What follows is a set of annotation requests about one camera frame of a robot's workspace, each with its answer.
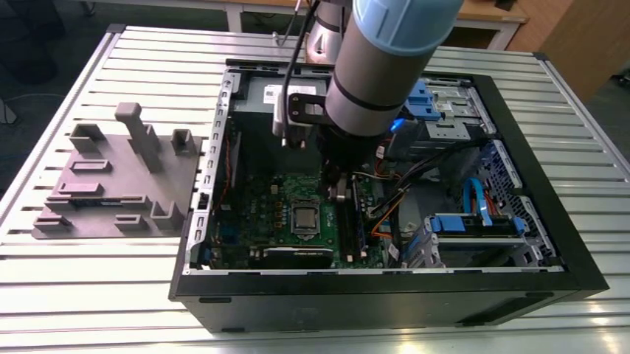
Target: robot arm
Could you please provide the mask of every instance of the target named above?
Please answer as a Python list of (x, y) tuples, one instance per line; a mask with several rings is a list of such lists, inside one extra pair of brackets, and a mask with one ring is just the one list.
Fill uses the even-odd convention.
[(335, 127), (319, 147), (335, 164), (354, 164), (345, 155), (374, 151), (366, 145), (376, 145), (389, 131), (462, 3), (354, 0), (325, 103)]
[[(314, 9), (318, 8), (315, 41), (329, 38), (331, 44), (334, 31), (321, 35), (317, 28), (333, 28), (330, 22), (335, 18), (341, 20), (343, 14), (339, 6), (349, 3), (349, 0), (314, 3)], [(294, 127), (297, 124), (318, 126), (317, 147), (323, 157), (325, 184), (334, 185), (341, 175), (355, 170), (366, 161), (366, 157), (374, 153), (394, 119), (400, 116), (436, 48), (452, 32), (462, 3), (464, 0), (353, 1), (354, 11), (339, 52), (330, 47), (323, 51), (329, 60), (337, 56), (326, 98), (307, 97), (309, 95), (298, 97), (293, 94), (290, 100), (282, 97), (277, 105), (277, 116), (282, 117), (283, 125), (275, 125), (279, 128), (275, 128), (274, 133), (285, 138), (283, 141), (294, 142), (290, 146), (303, 146), (303, 140), (302, 144), (297, 144), (295, 139), (291, 139), (295, 136), (290, 136), (289, 116)], [(287, 70), (286, 87), (291, 71), (293, 65)], [(301, 100), (323, 107), (325, 115), (302, 115), (301, 110), (295, 108)]]

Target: label sticker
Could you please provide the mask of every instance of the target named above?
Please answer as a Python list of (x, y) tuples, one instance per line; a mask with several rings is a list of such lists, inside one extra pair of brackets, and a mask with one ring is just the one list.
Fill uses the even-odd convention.
[(453, 111), (453, 106), (449, 102), (437, 102), (436, 108), (438, 109), (438, 111)]
[[(273, 105), (278, 102), (278, 95), (283, 90), (282, 85), (267, 85), (265, 87), (263, 103)], [(317, 94), (315, 86), (289, 86), (287, 94)]]
[(398, 260), (398, 256), (401, 255), (401, 252), (398, 248), (394, 246), (394, 243), (390, 243), (390, 247), (388, 249), (388, 252), (390, 252), (390, 255), (394, 257), (396, 260)]
[(380, 159), (385, 158), (385, 146), (384, 145), (380, 145), (380, 147), (377, 148), (377, 157)]

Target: gray plastic part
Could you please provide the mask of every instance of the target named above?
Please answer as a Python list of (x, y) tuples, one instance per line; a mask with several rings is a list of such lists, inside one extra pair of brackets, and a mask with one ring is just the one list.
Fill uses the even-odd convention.
[(125, 200), (121, 202), (123, 207), (129, 210), (150, 210), (153, 206), (151, 199), (146, 195), (125, 195), (123, 197), (134, 198), (134, 200)]
[(165, 212), (158, 202), (154, 203), (151, 219), (162, 230), (179, 229), (185, 224), (185, 215), (179, 212), (178, 205), (174, 201), (169, 205), (167, 212)]
[[(178, 237), (181, 235), (179, 216), (175, 216), (173, 223), (177, 226), (175, 229), (158, 227), (151, 219), (153, 203), (159, 202), (166, 209), (170, 208), (171, 202), (175, 202), (178, 211), (189, 210), (199, 155), (177, 156), (171, 145), (171, 135), (158, 136), (161, 149), (157, 153), (165, 169), (162, 173), (150, 173), (142, 158), (133, 151), (127, 142), (129, 138), (129, 135), (106, 135), (105, 140), (99, 142), (98, 153), (79, 154), (77, 150), (73, 152), (42, 213), (43, 218), (62, 215), (71, 222), (73, 228), (54, 234), (49, 231), (53, 228), (35, 228), (32, 231), (35, 238)], [(195, 137), (194, 142), (197, 151), (201, 151), (201, 137)], [(70, 169), (75, 162), (94, 159), (109, 160), (111, 171), (75, 173)], [(77, 197), (61, 194), (62, 184), (101, 184), (103, 194)], [(115, 225), (115, 216), (126, 213), (142, 215), (147, 228), (122, 232)]]
[(171, 144), (174, 146), (175, 155), (197, 155), (194, 135), (189, 129), (175, 129), (171, 136)]
[(69, 231), (73, 228), (69, 219), (61, 215), (40, 216), (32, 225), (43, 232)]
[(70, 135), (70, 142), (75, 145), (79, 153), (98, 153), (98, 143), (105, 139), (106, 136), (97, 124), (78, 124)]
[(115, 225), (118, 229), (125, 231), (142, 231), (149, 228), (147, 221), (139, 214), (122, 214), (115, 216)]
[(109, 160), (95, 159), (75, 161), (70, 166), (70, 170), (75, 173), (103, 173), (111, 171), (111, 163)]
[[(145, 124), (145, 131), (147, 132), (149, 141), (154, 144), (154, 148), (158, 151), (161, 151), (162, 150), (162, 145), (159, 144), (159, 140), (158, 140), (158, 136), (157, 136), (157, 131), (154, 130), (154, 126), (151, 124)], [(129, 138), (127, 141), (130, 142), (131, 150), (134, 150), (134, 153), (141, 153), (141, 151), (137, 148), (137, 142), (134, 141), (134, 139)]]
[(131, 139), (134, 140), (134, 150), (141, 154), (149, 171), (158, 173), (163, 171), (163, 164), (155, 149), (157, 144), (153, 141), (153, 137), (147, 134), (147, 128), (142, 124), (141, 112), (142, 107), (138, 103), (122, 102), (118, 104), (115, 117), (127, 126)]
[(55, 199), (47, 199), (47, 201), (43, 202), (43, 205), (46, 205), (54, 212), (69, 212), (77, 209), (70, 201), (57, 201)]
[(58, 189), (59, 194), (70, 195), (103, 195), (101, 183), (62, 183)]

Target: wooden desk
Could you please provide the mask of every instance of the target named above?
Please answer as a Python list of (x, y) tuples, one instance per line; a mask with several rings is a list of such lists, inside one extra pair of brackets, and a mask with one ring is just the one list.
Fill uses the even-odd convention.
[[(197, 9), (223, 10), (227, 14), (227, 26), (230, 32), (243, 32), (241, 14), (283, 13), (293, 14), (297, 0), (94, 0), (95, 2), (111, 2), (119, 4), (155, 5), (169, 7), (189, 7)], [(306, 13), (306, 1), (302, 1), (301, 14)], [(456, 27), (493, 30), (493, 36), (488, 49), (504, 50), (520, 25), (529, 20), (526, 13), (518, 4), (512, 11), (504, 11), (494, 7), (494, 1), (465, 0), (460, 11)]]

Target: aluminum table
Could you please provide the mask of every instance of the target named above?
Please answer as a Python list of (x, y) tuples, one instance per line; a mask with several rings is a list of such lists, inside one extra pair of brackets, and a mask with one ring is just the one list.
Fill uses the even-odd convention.
[(209, 139), (226, 58), (291, 55), (269, 35), (121, 26), (111, 31), (0, 202), (0, 350), (630, 351), (629, 163), (556, 68), (530, 53), (440, 48), (428, 70), (494, 77), (612, 287), (589, 300), (553, 305), (498, 327), (211, 334), (167, 299), (177, 238), (34, 239), (32, 222), (74, 148), (67, 136), (75, 124), (126, 133), (114, 111), (133, 101), (158, 134), (186, 128)]

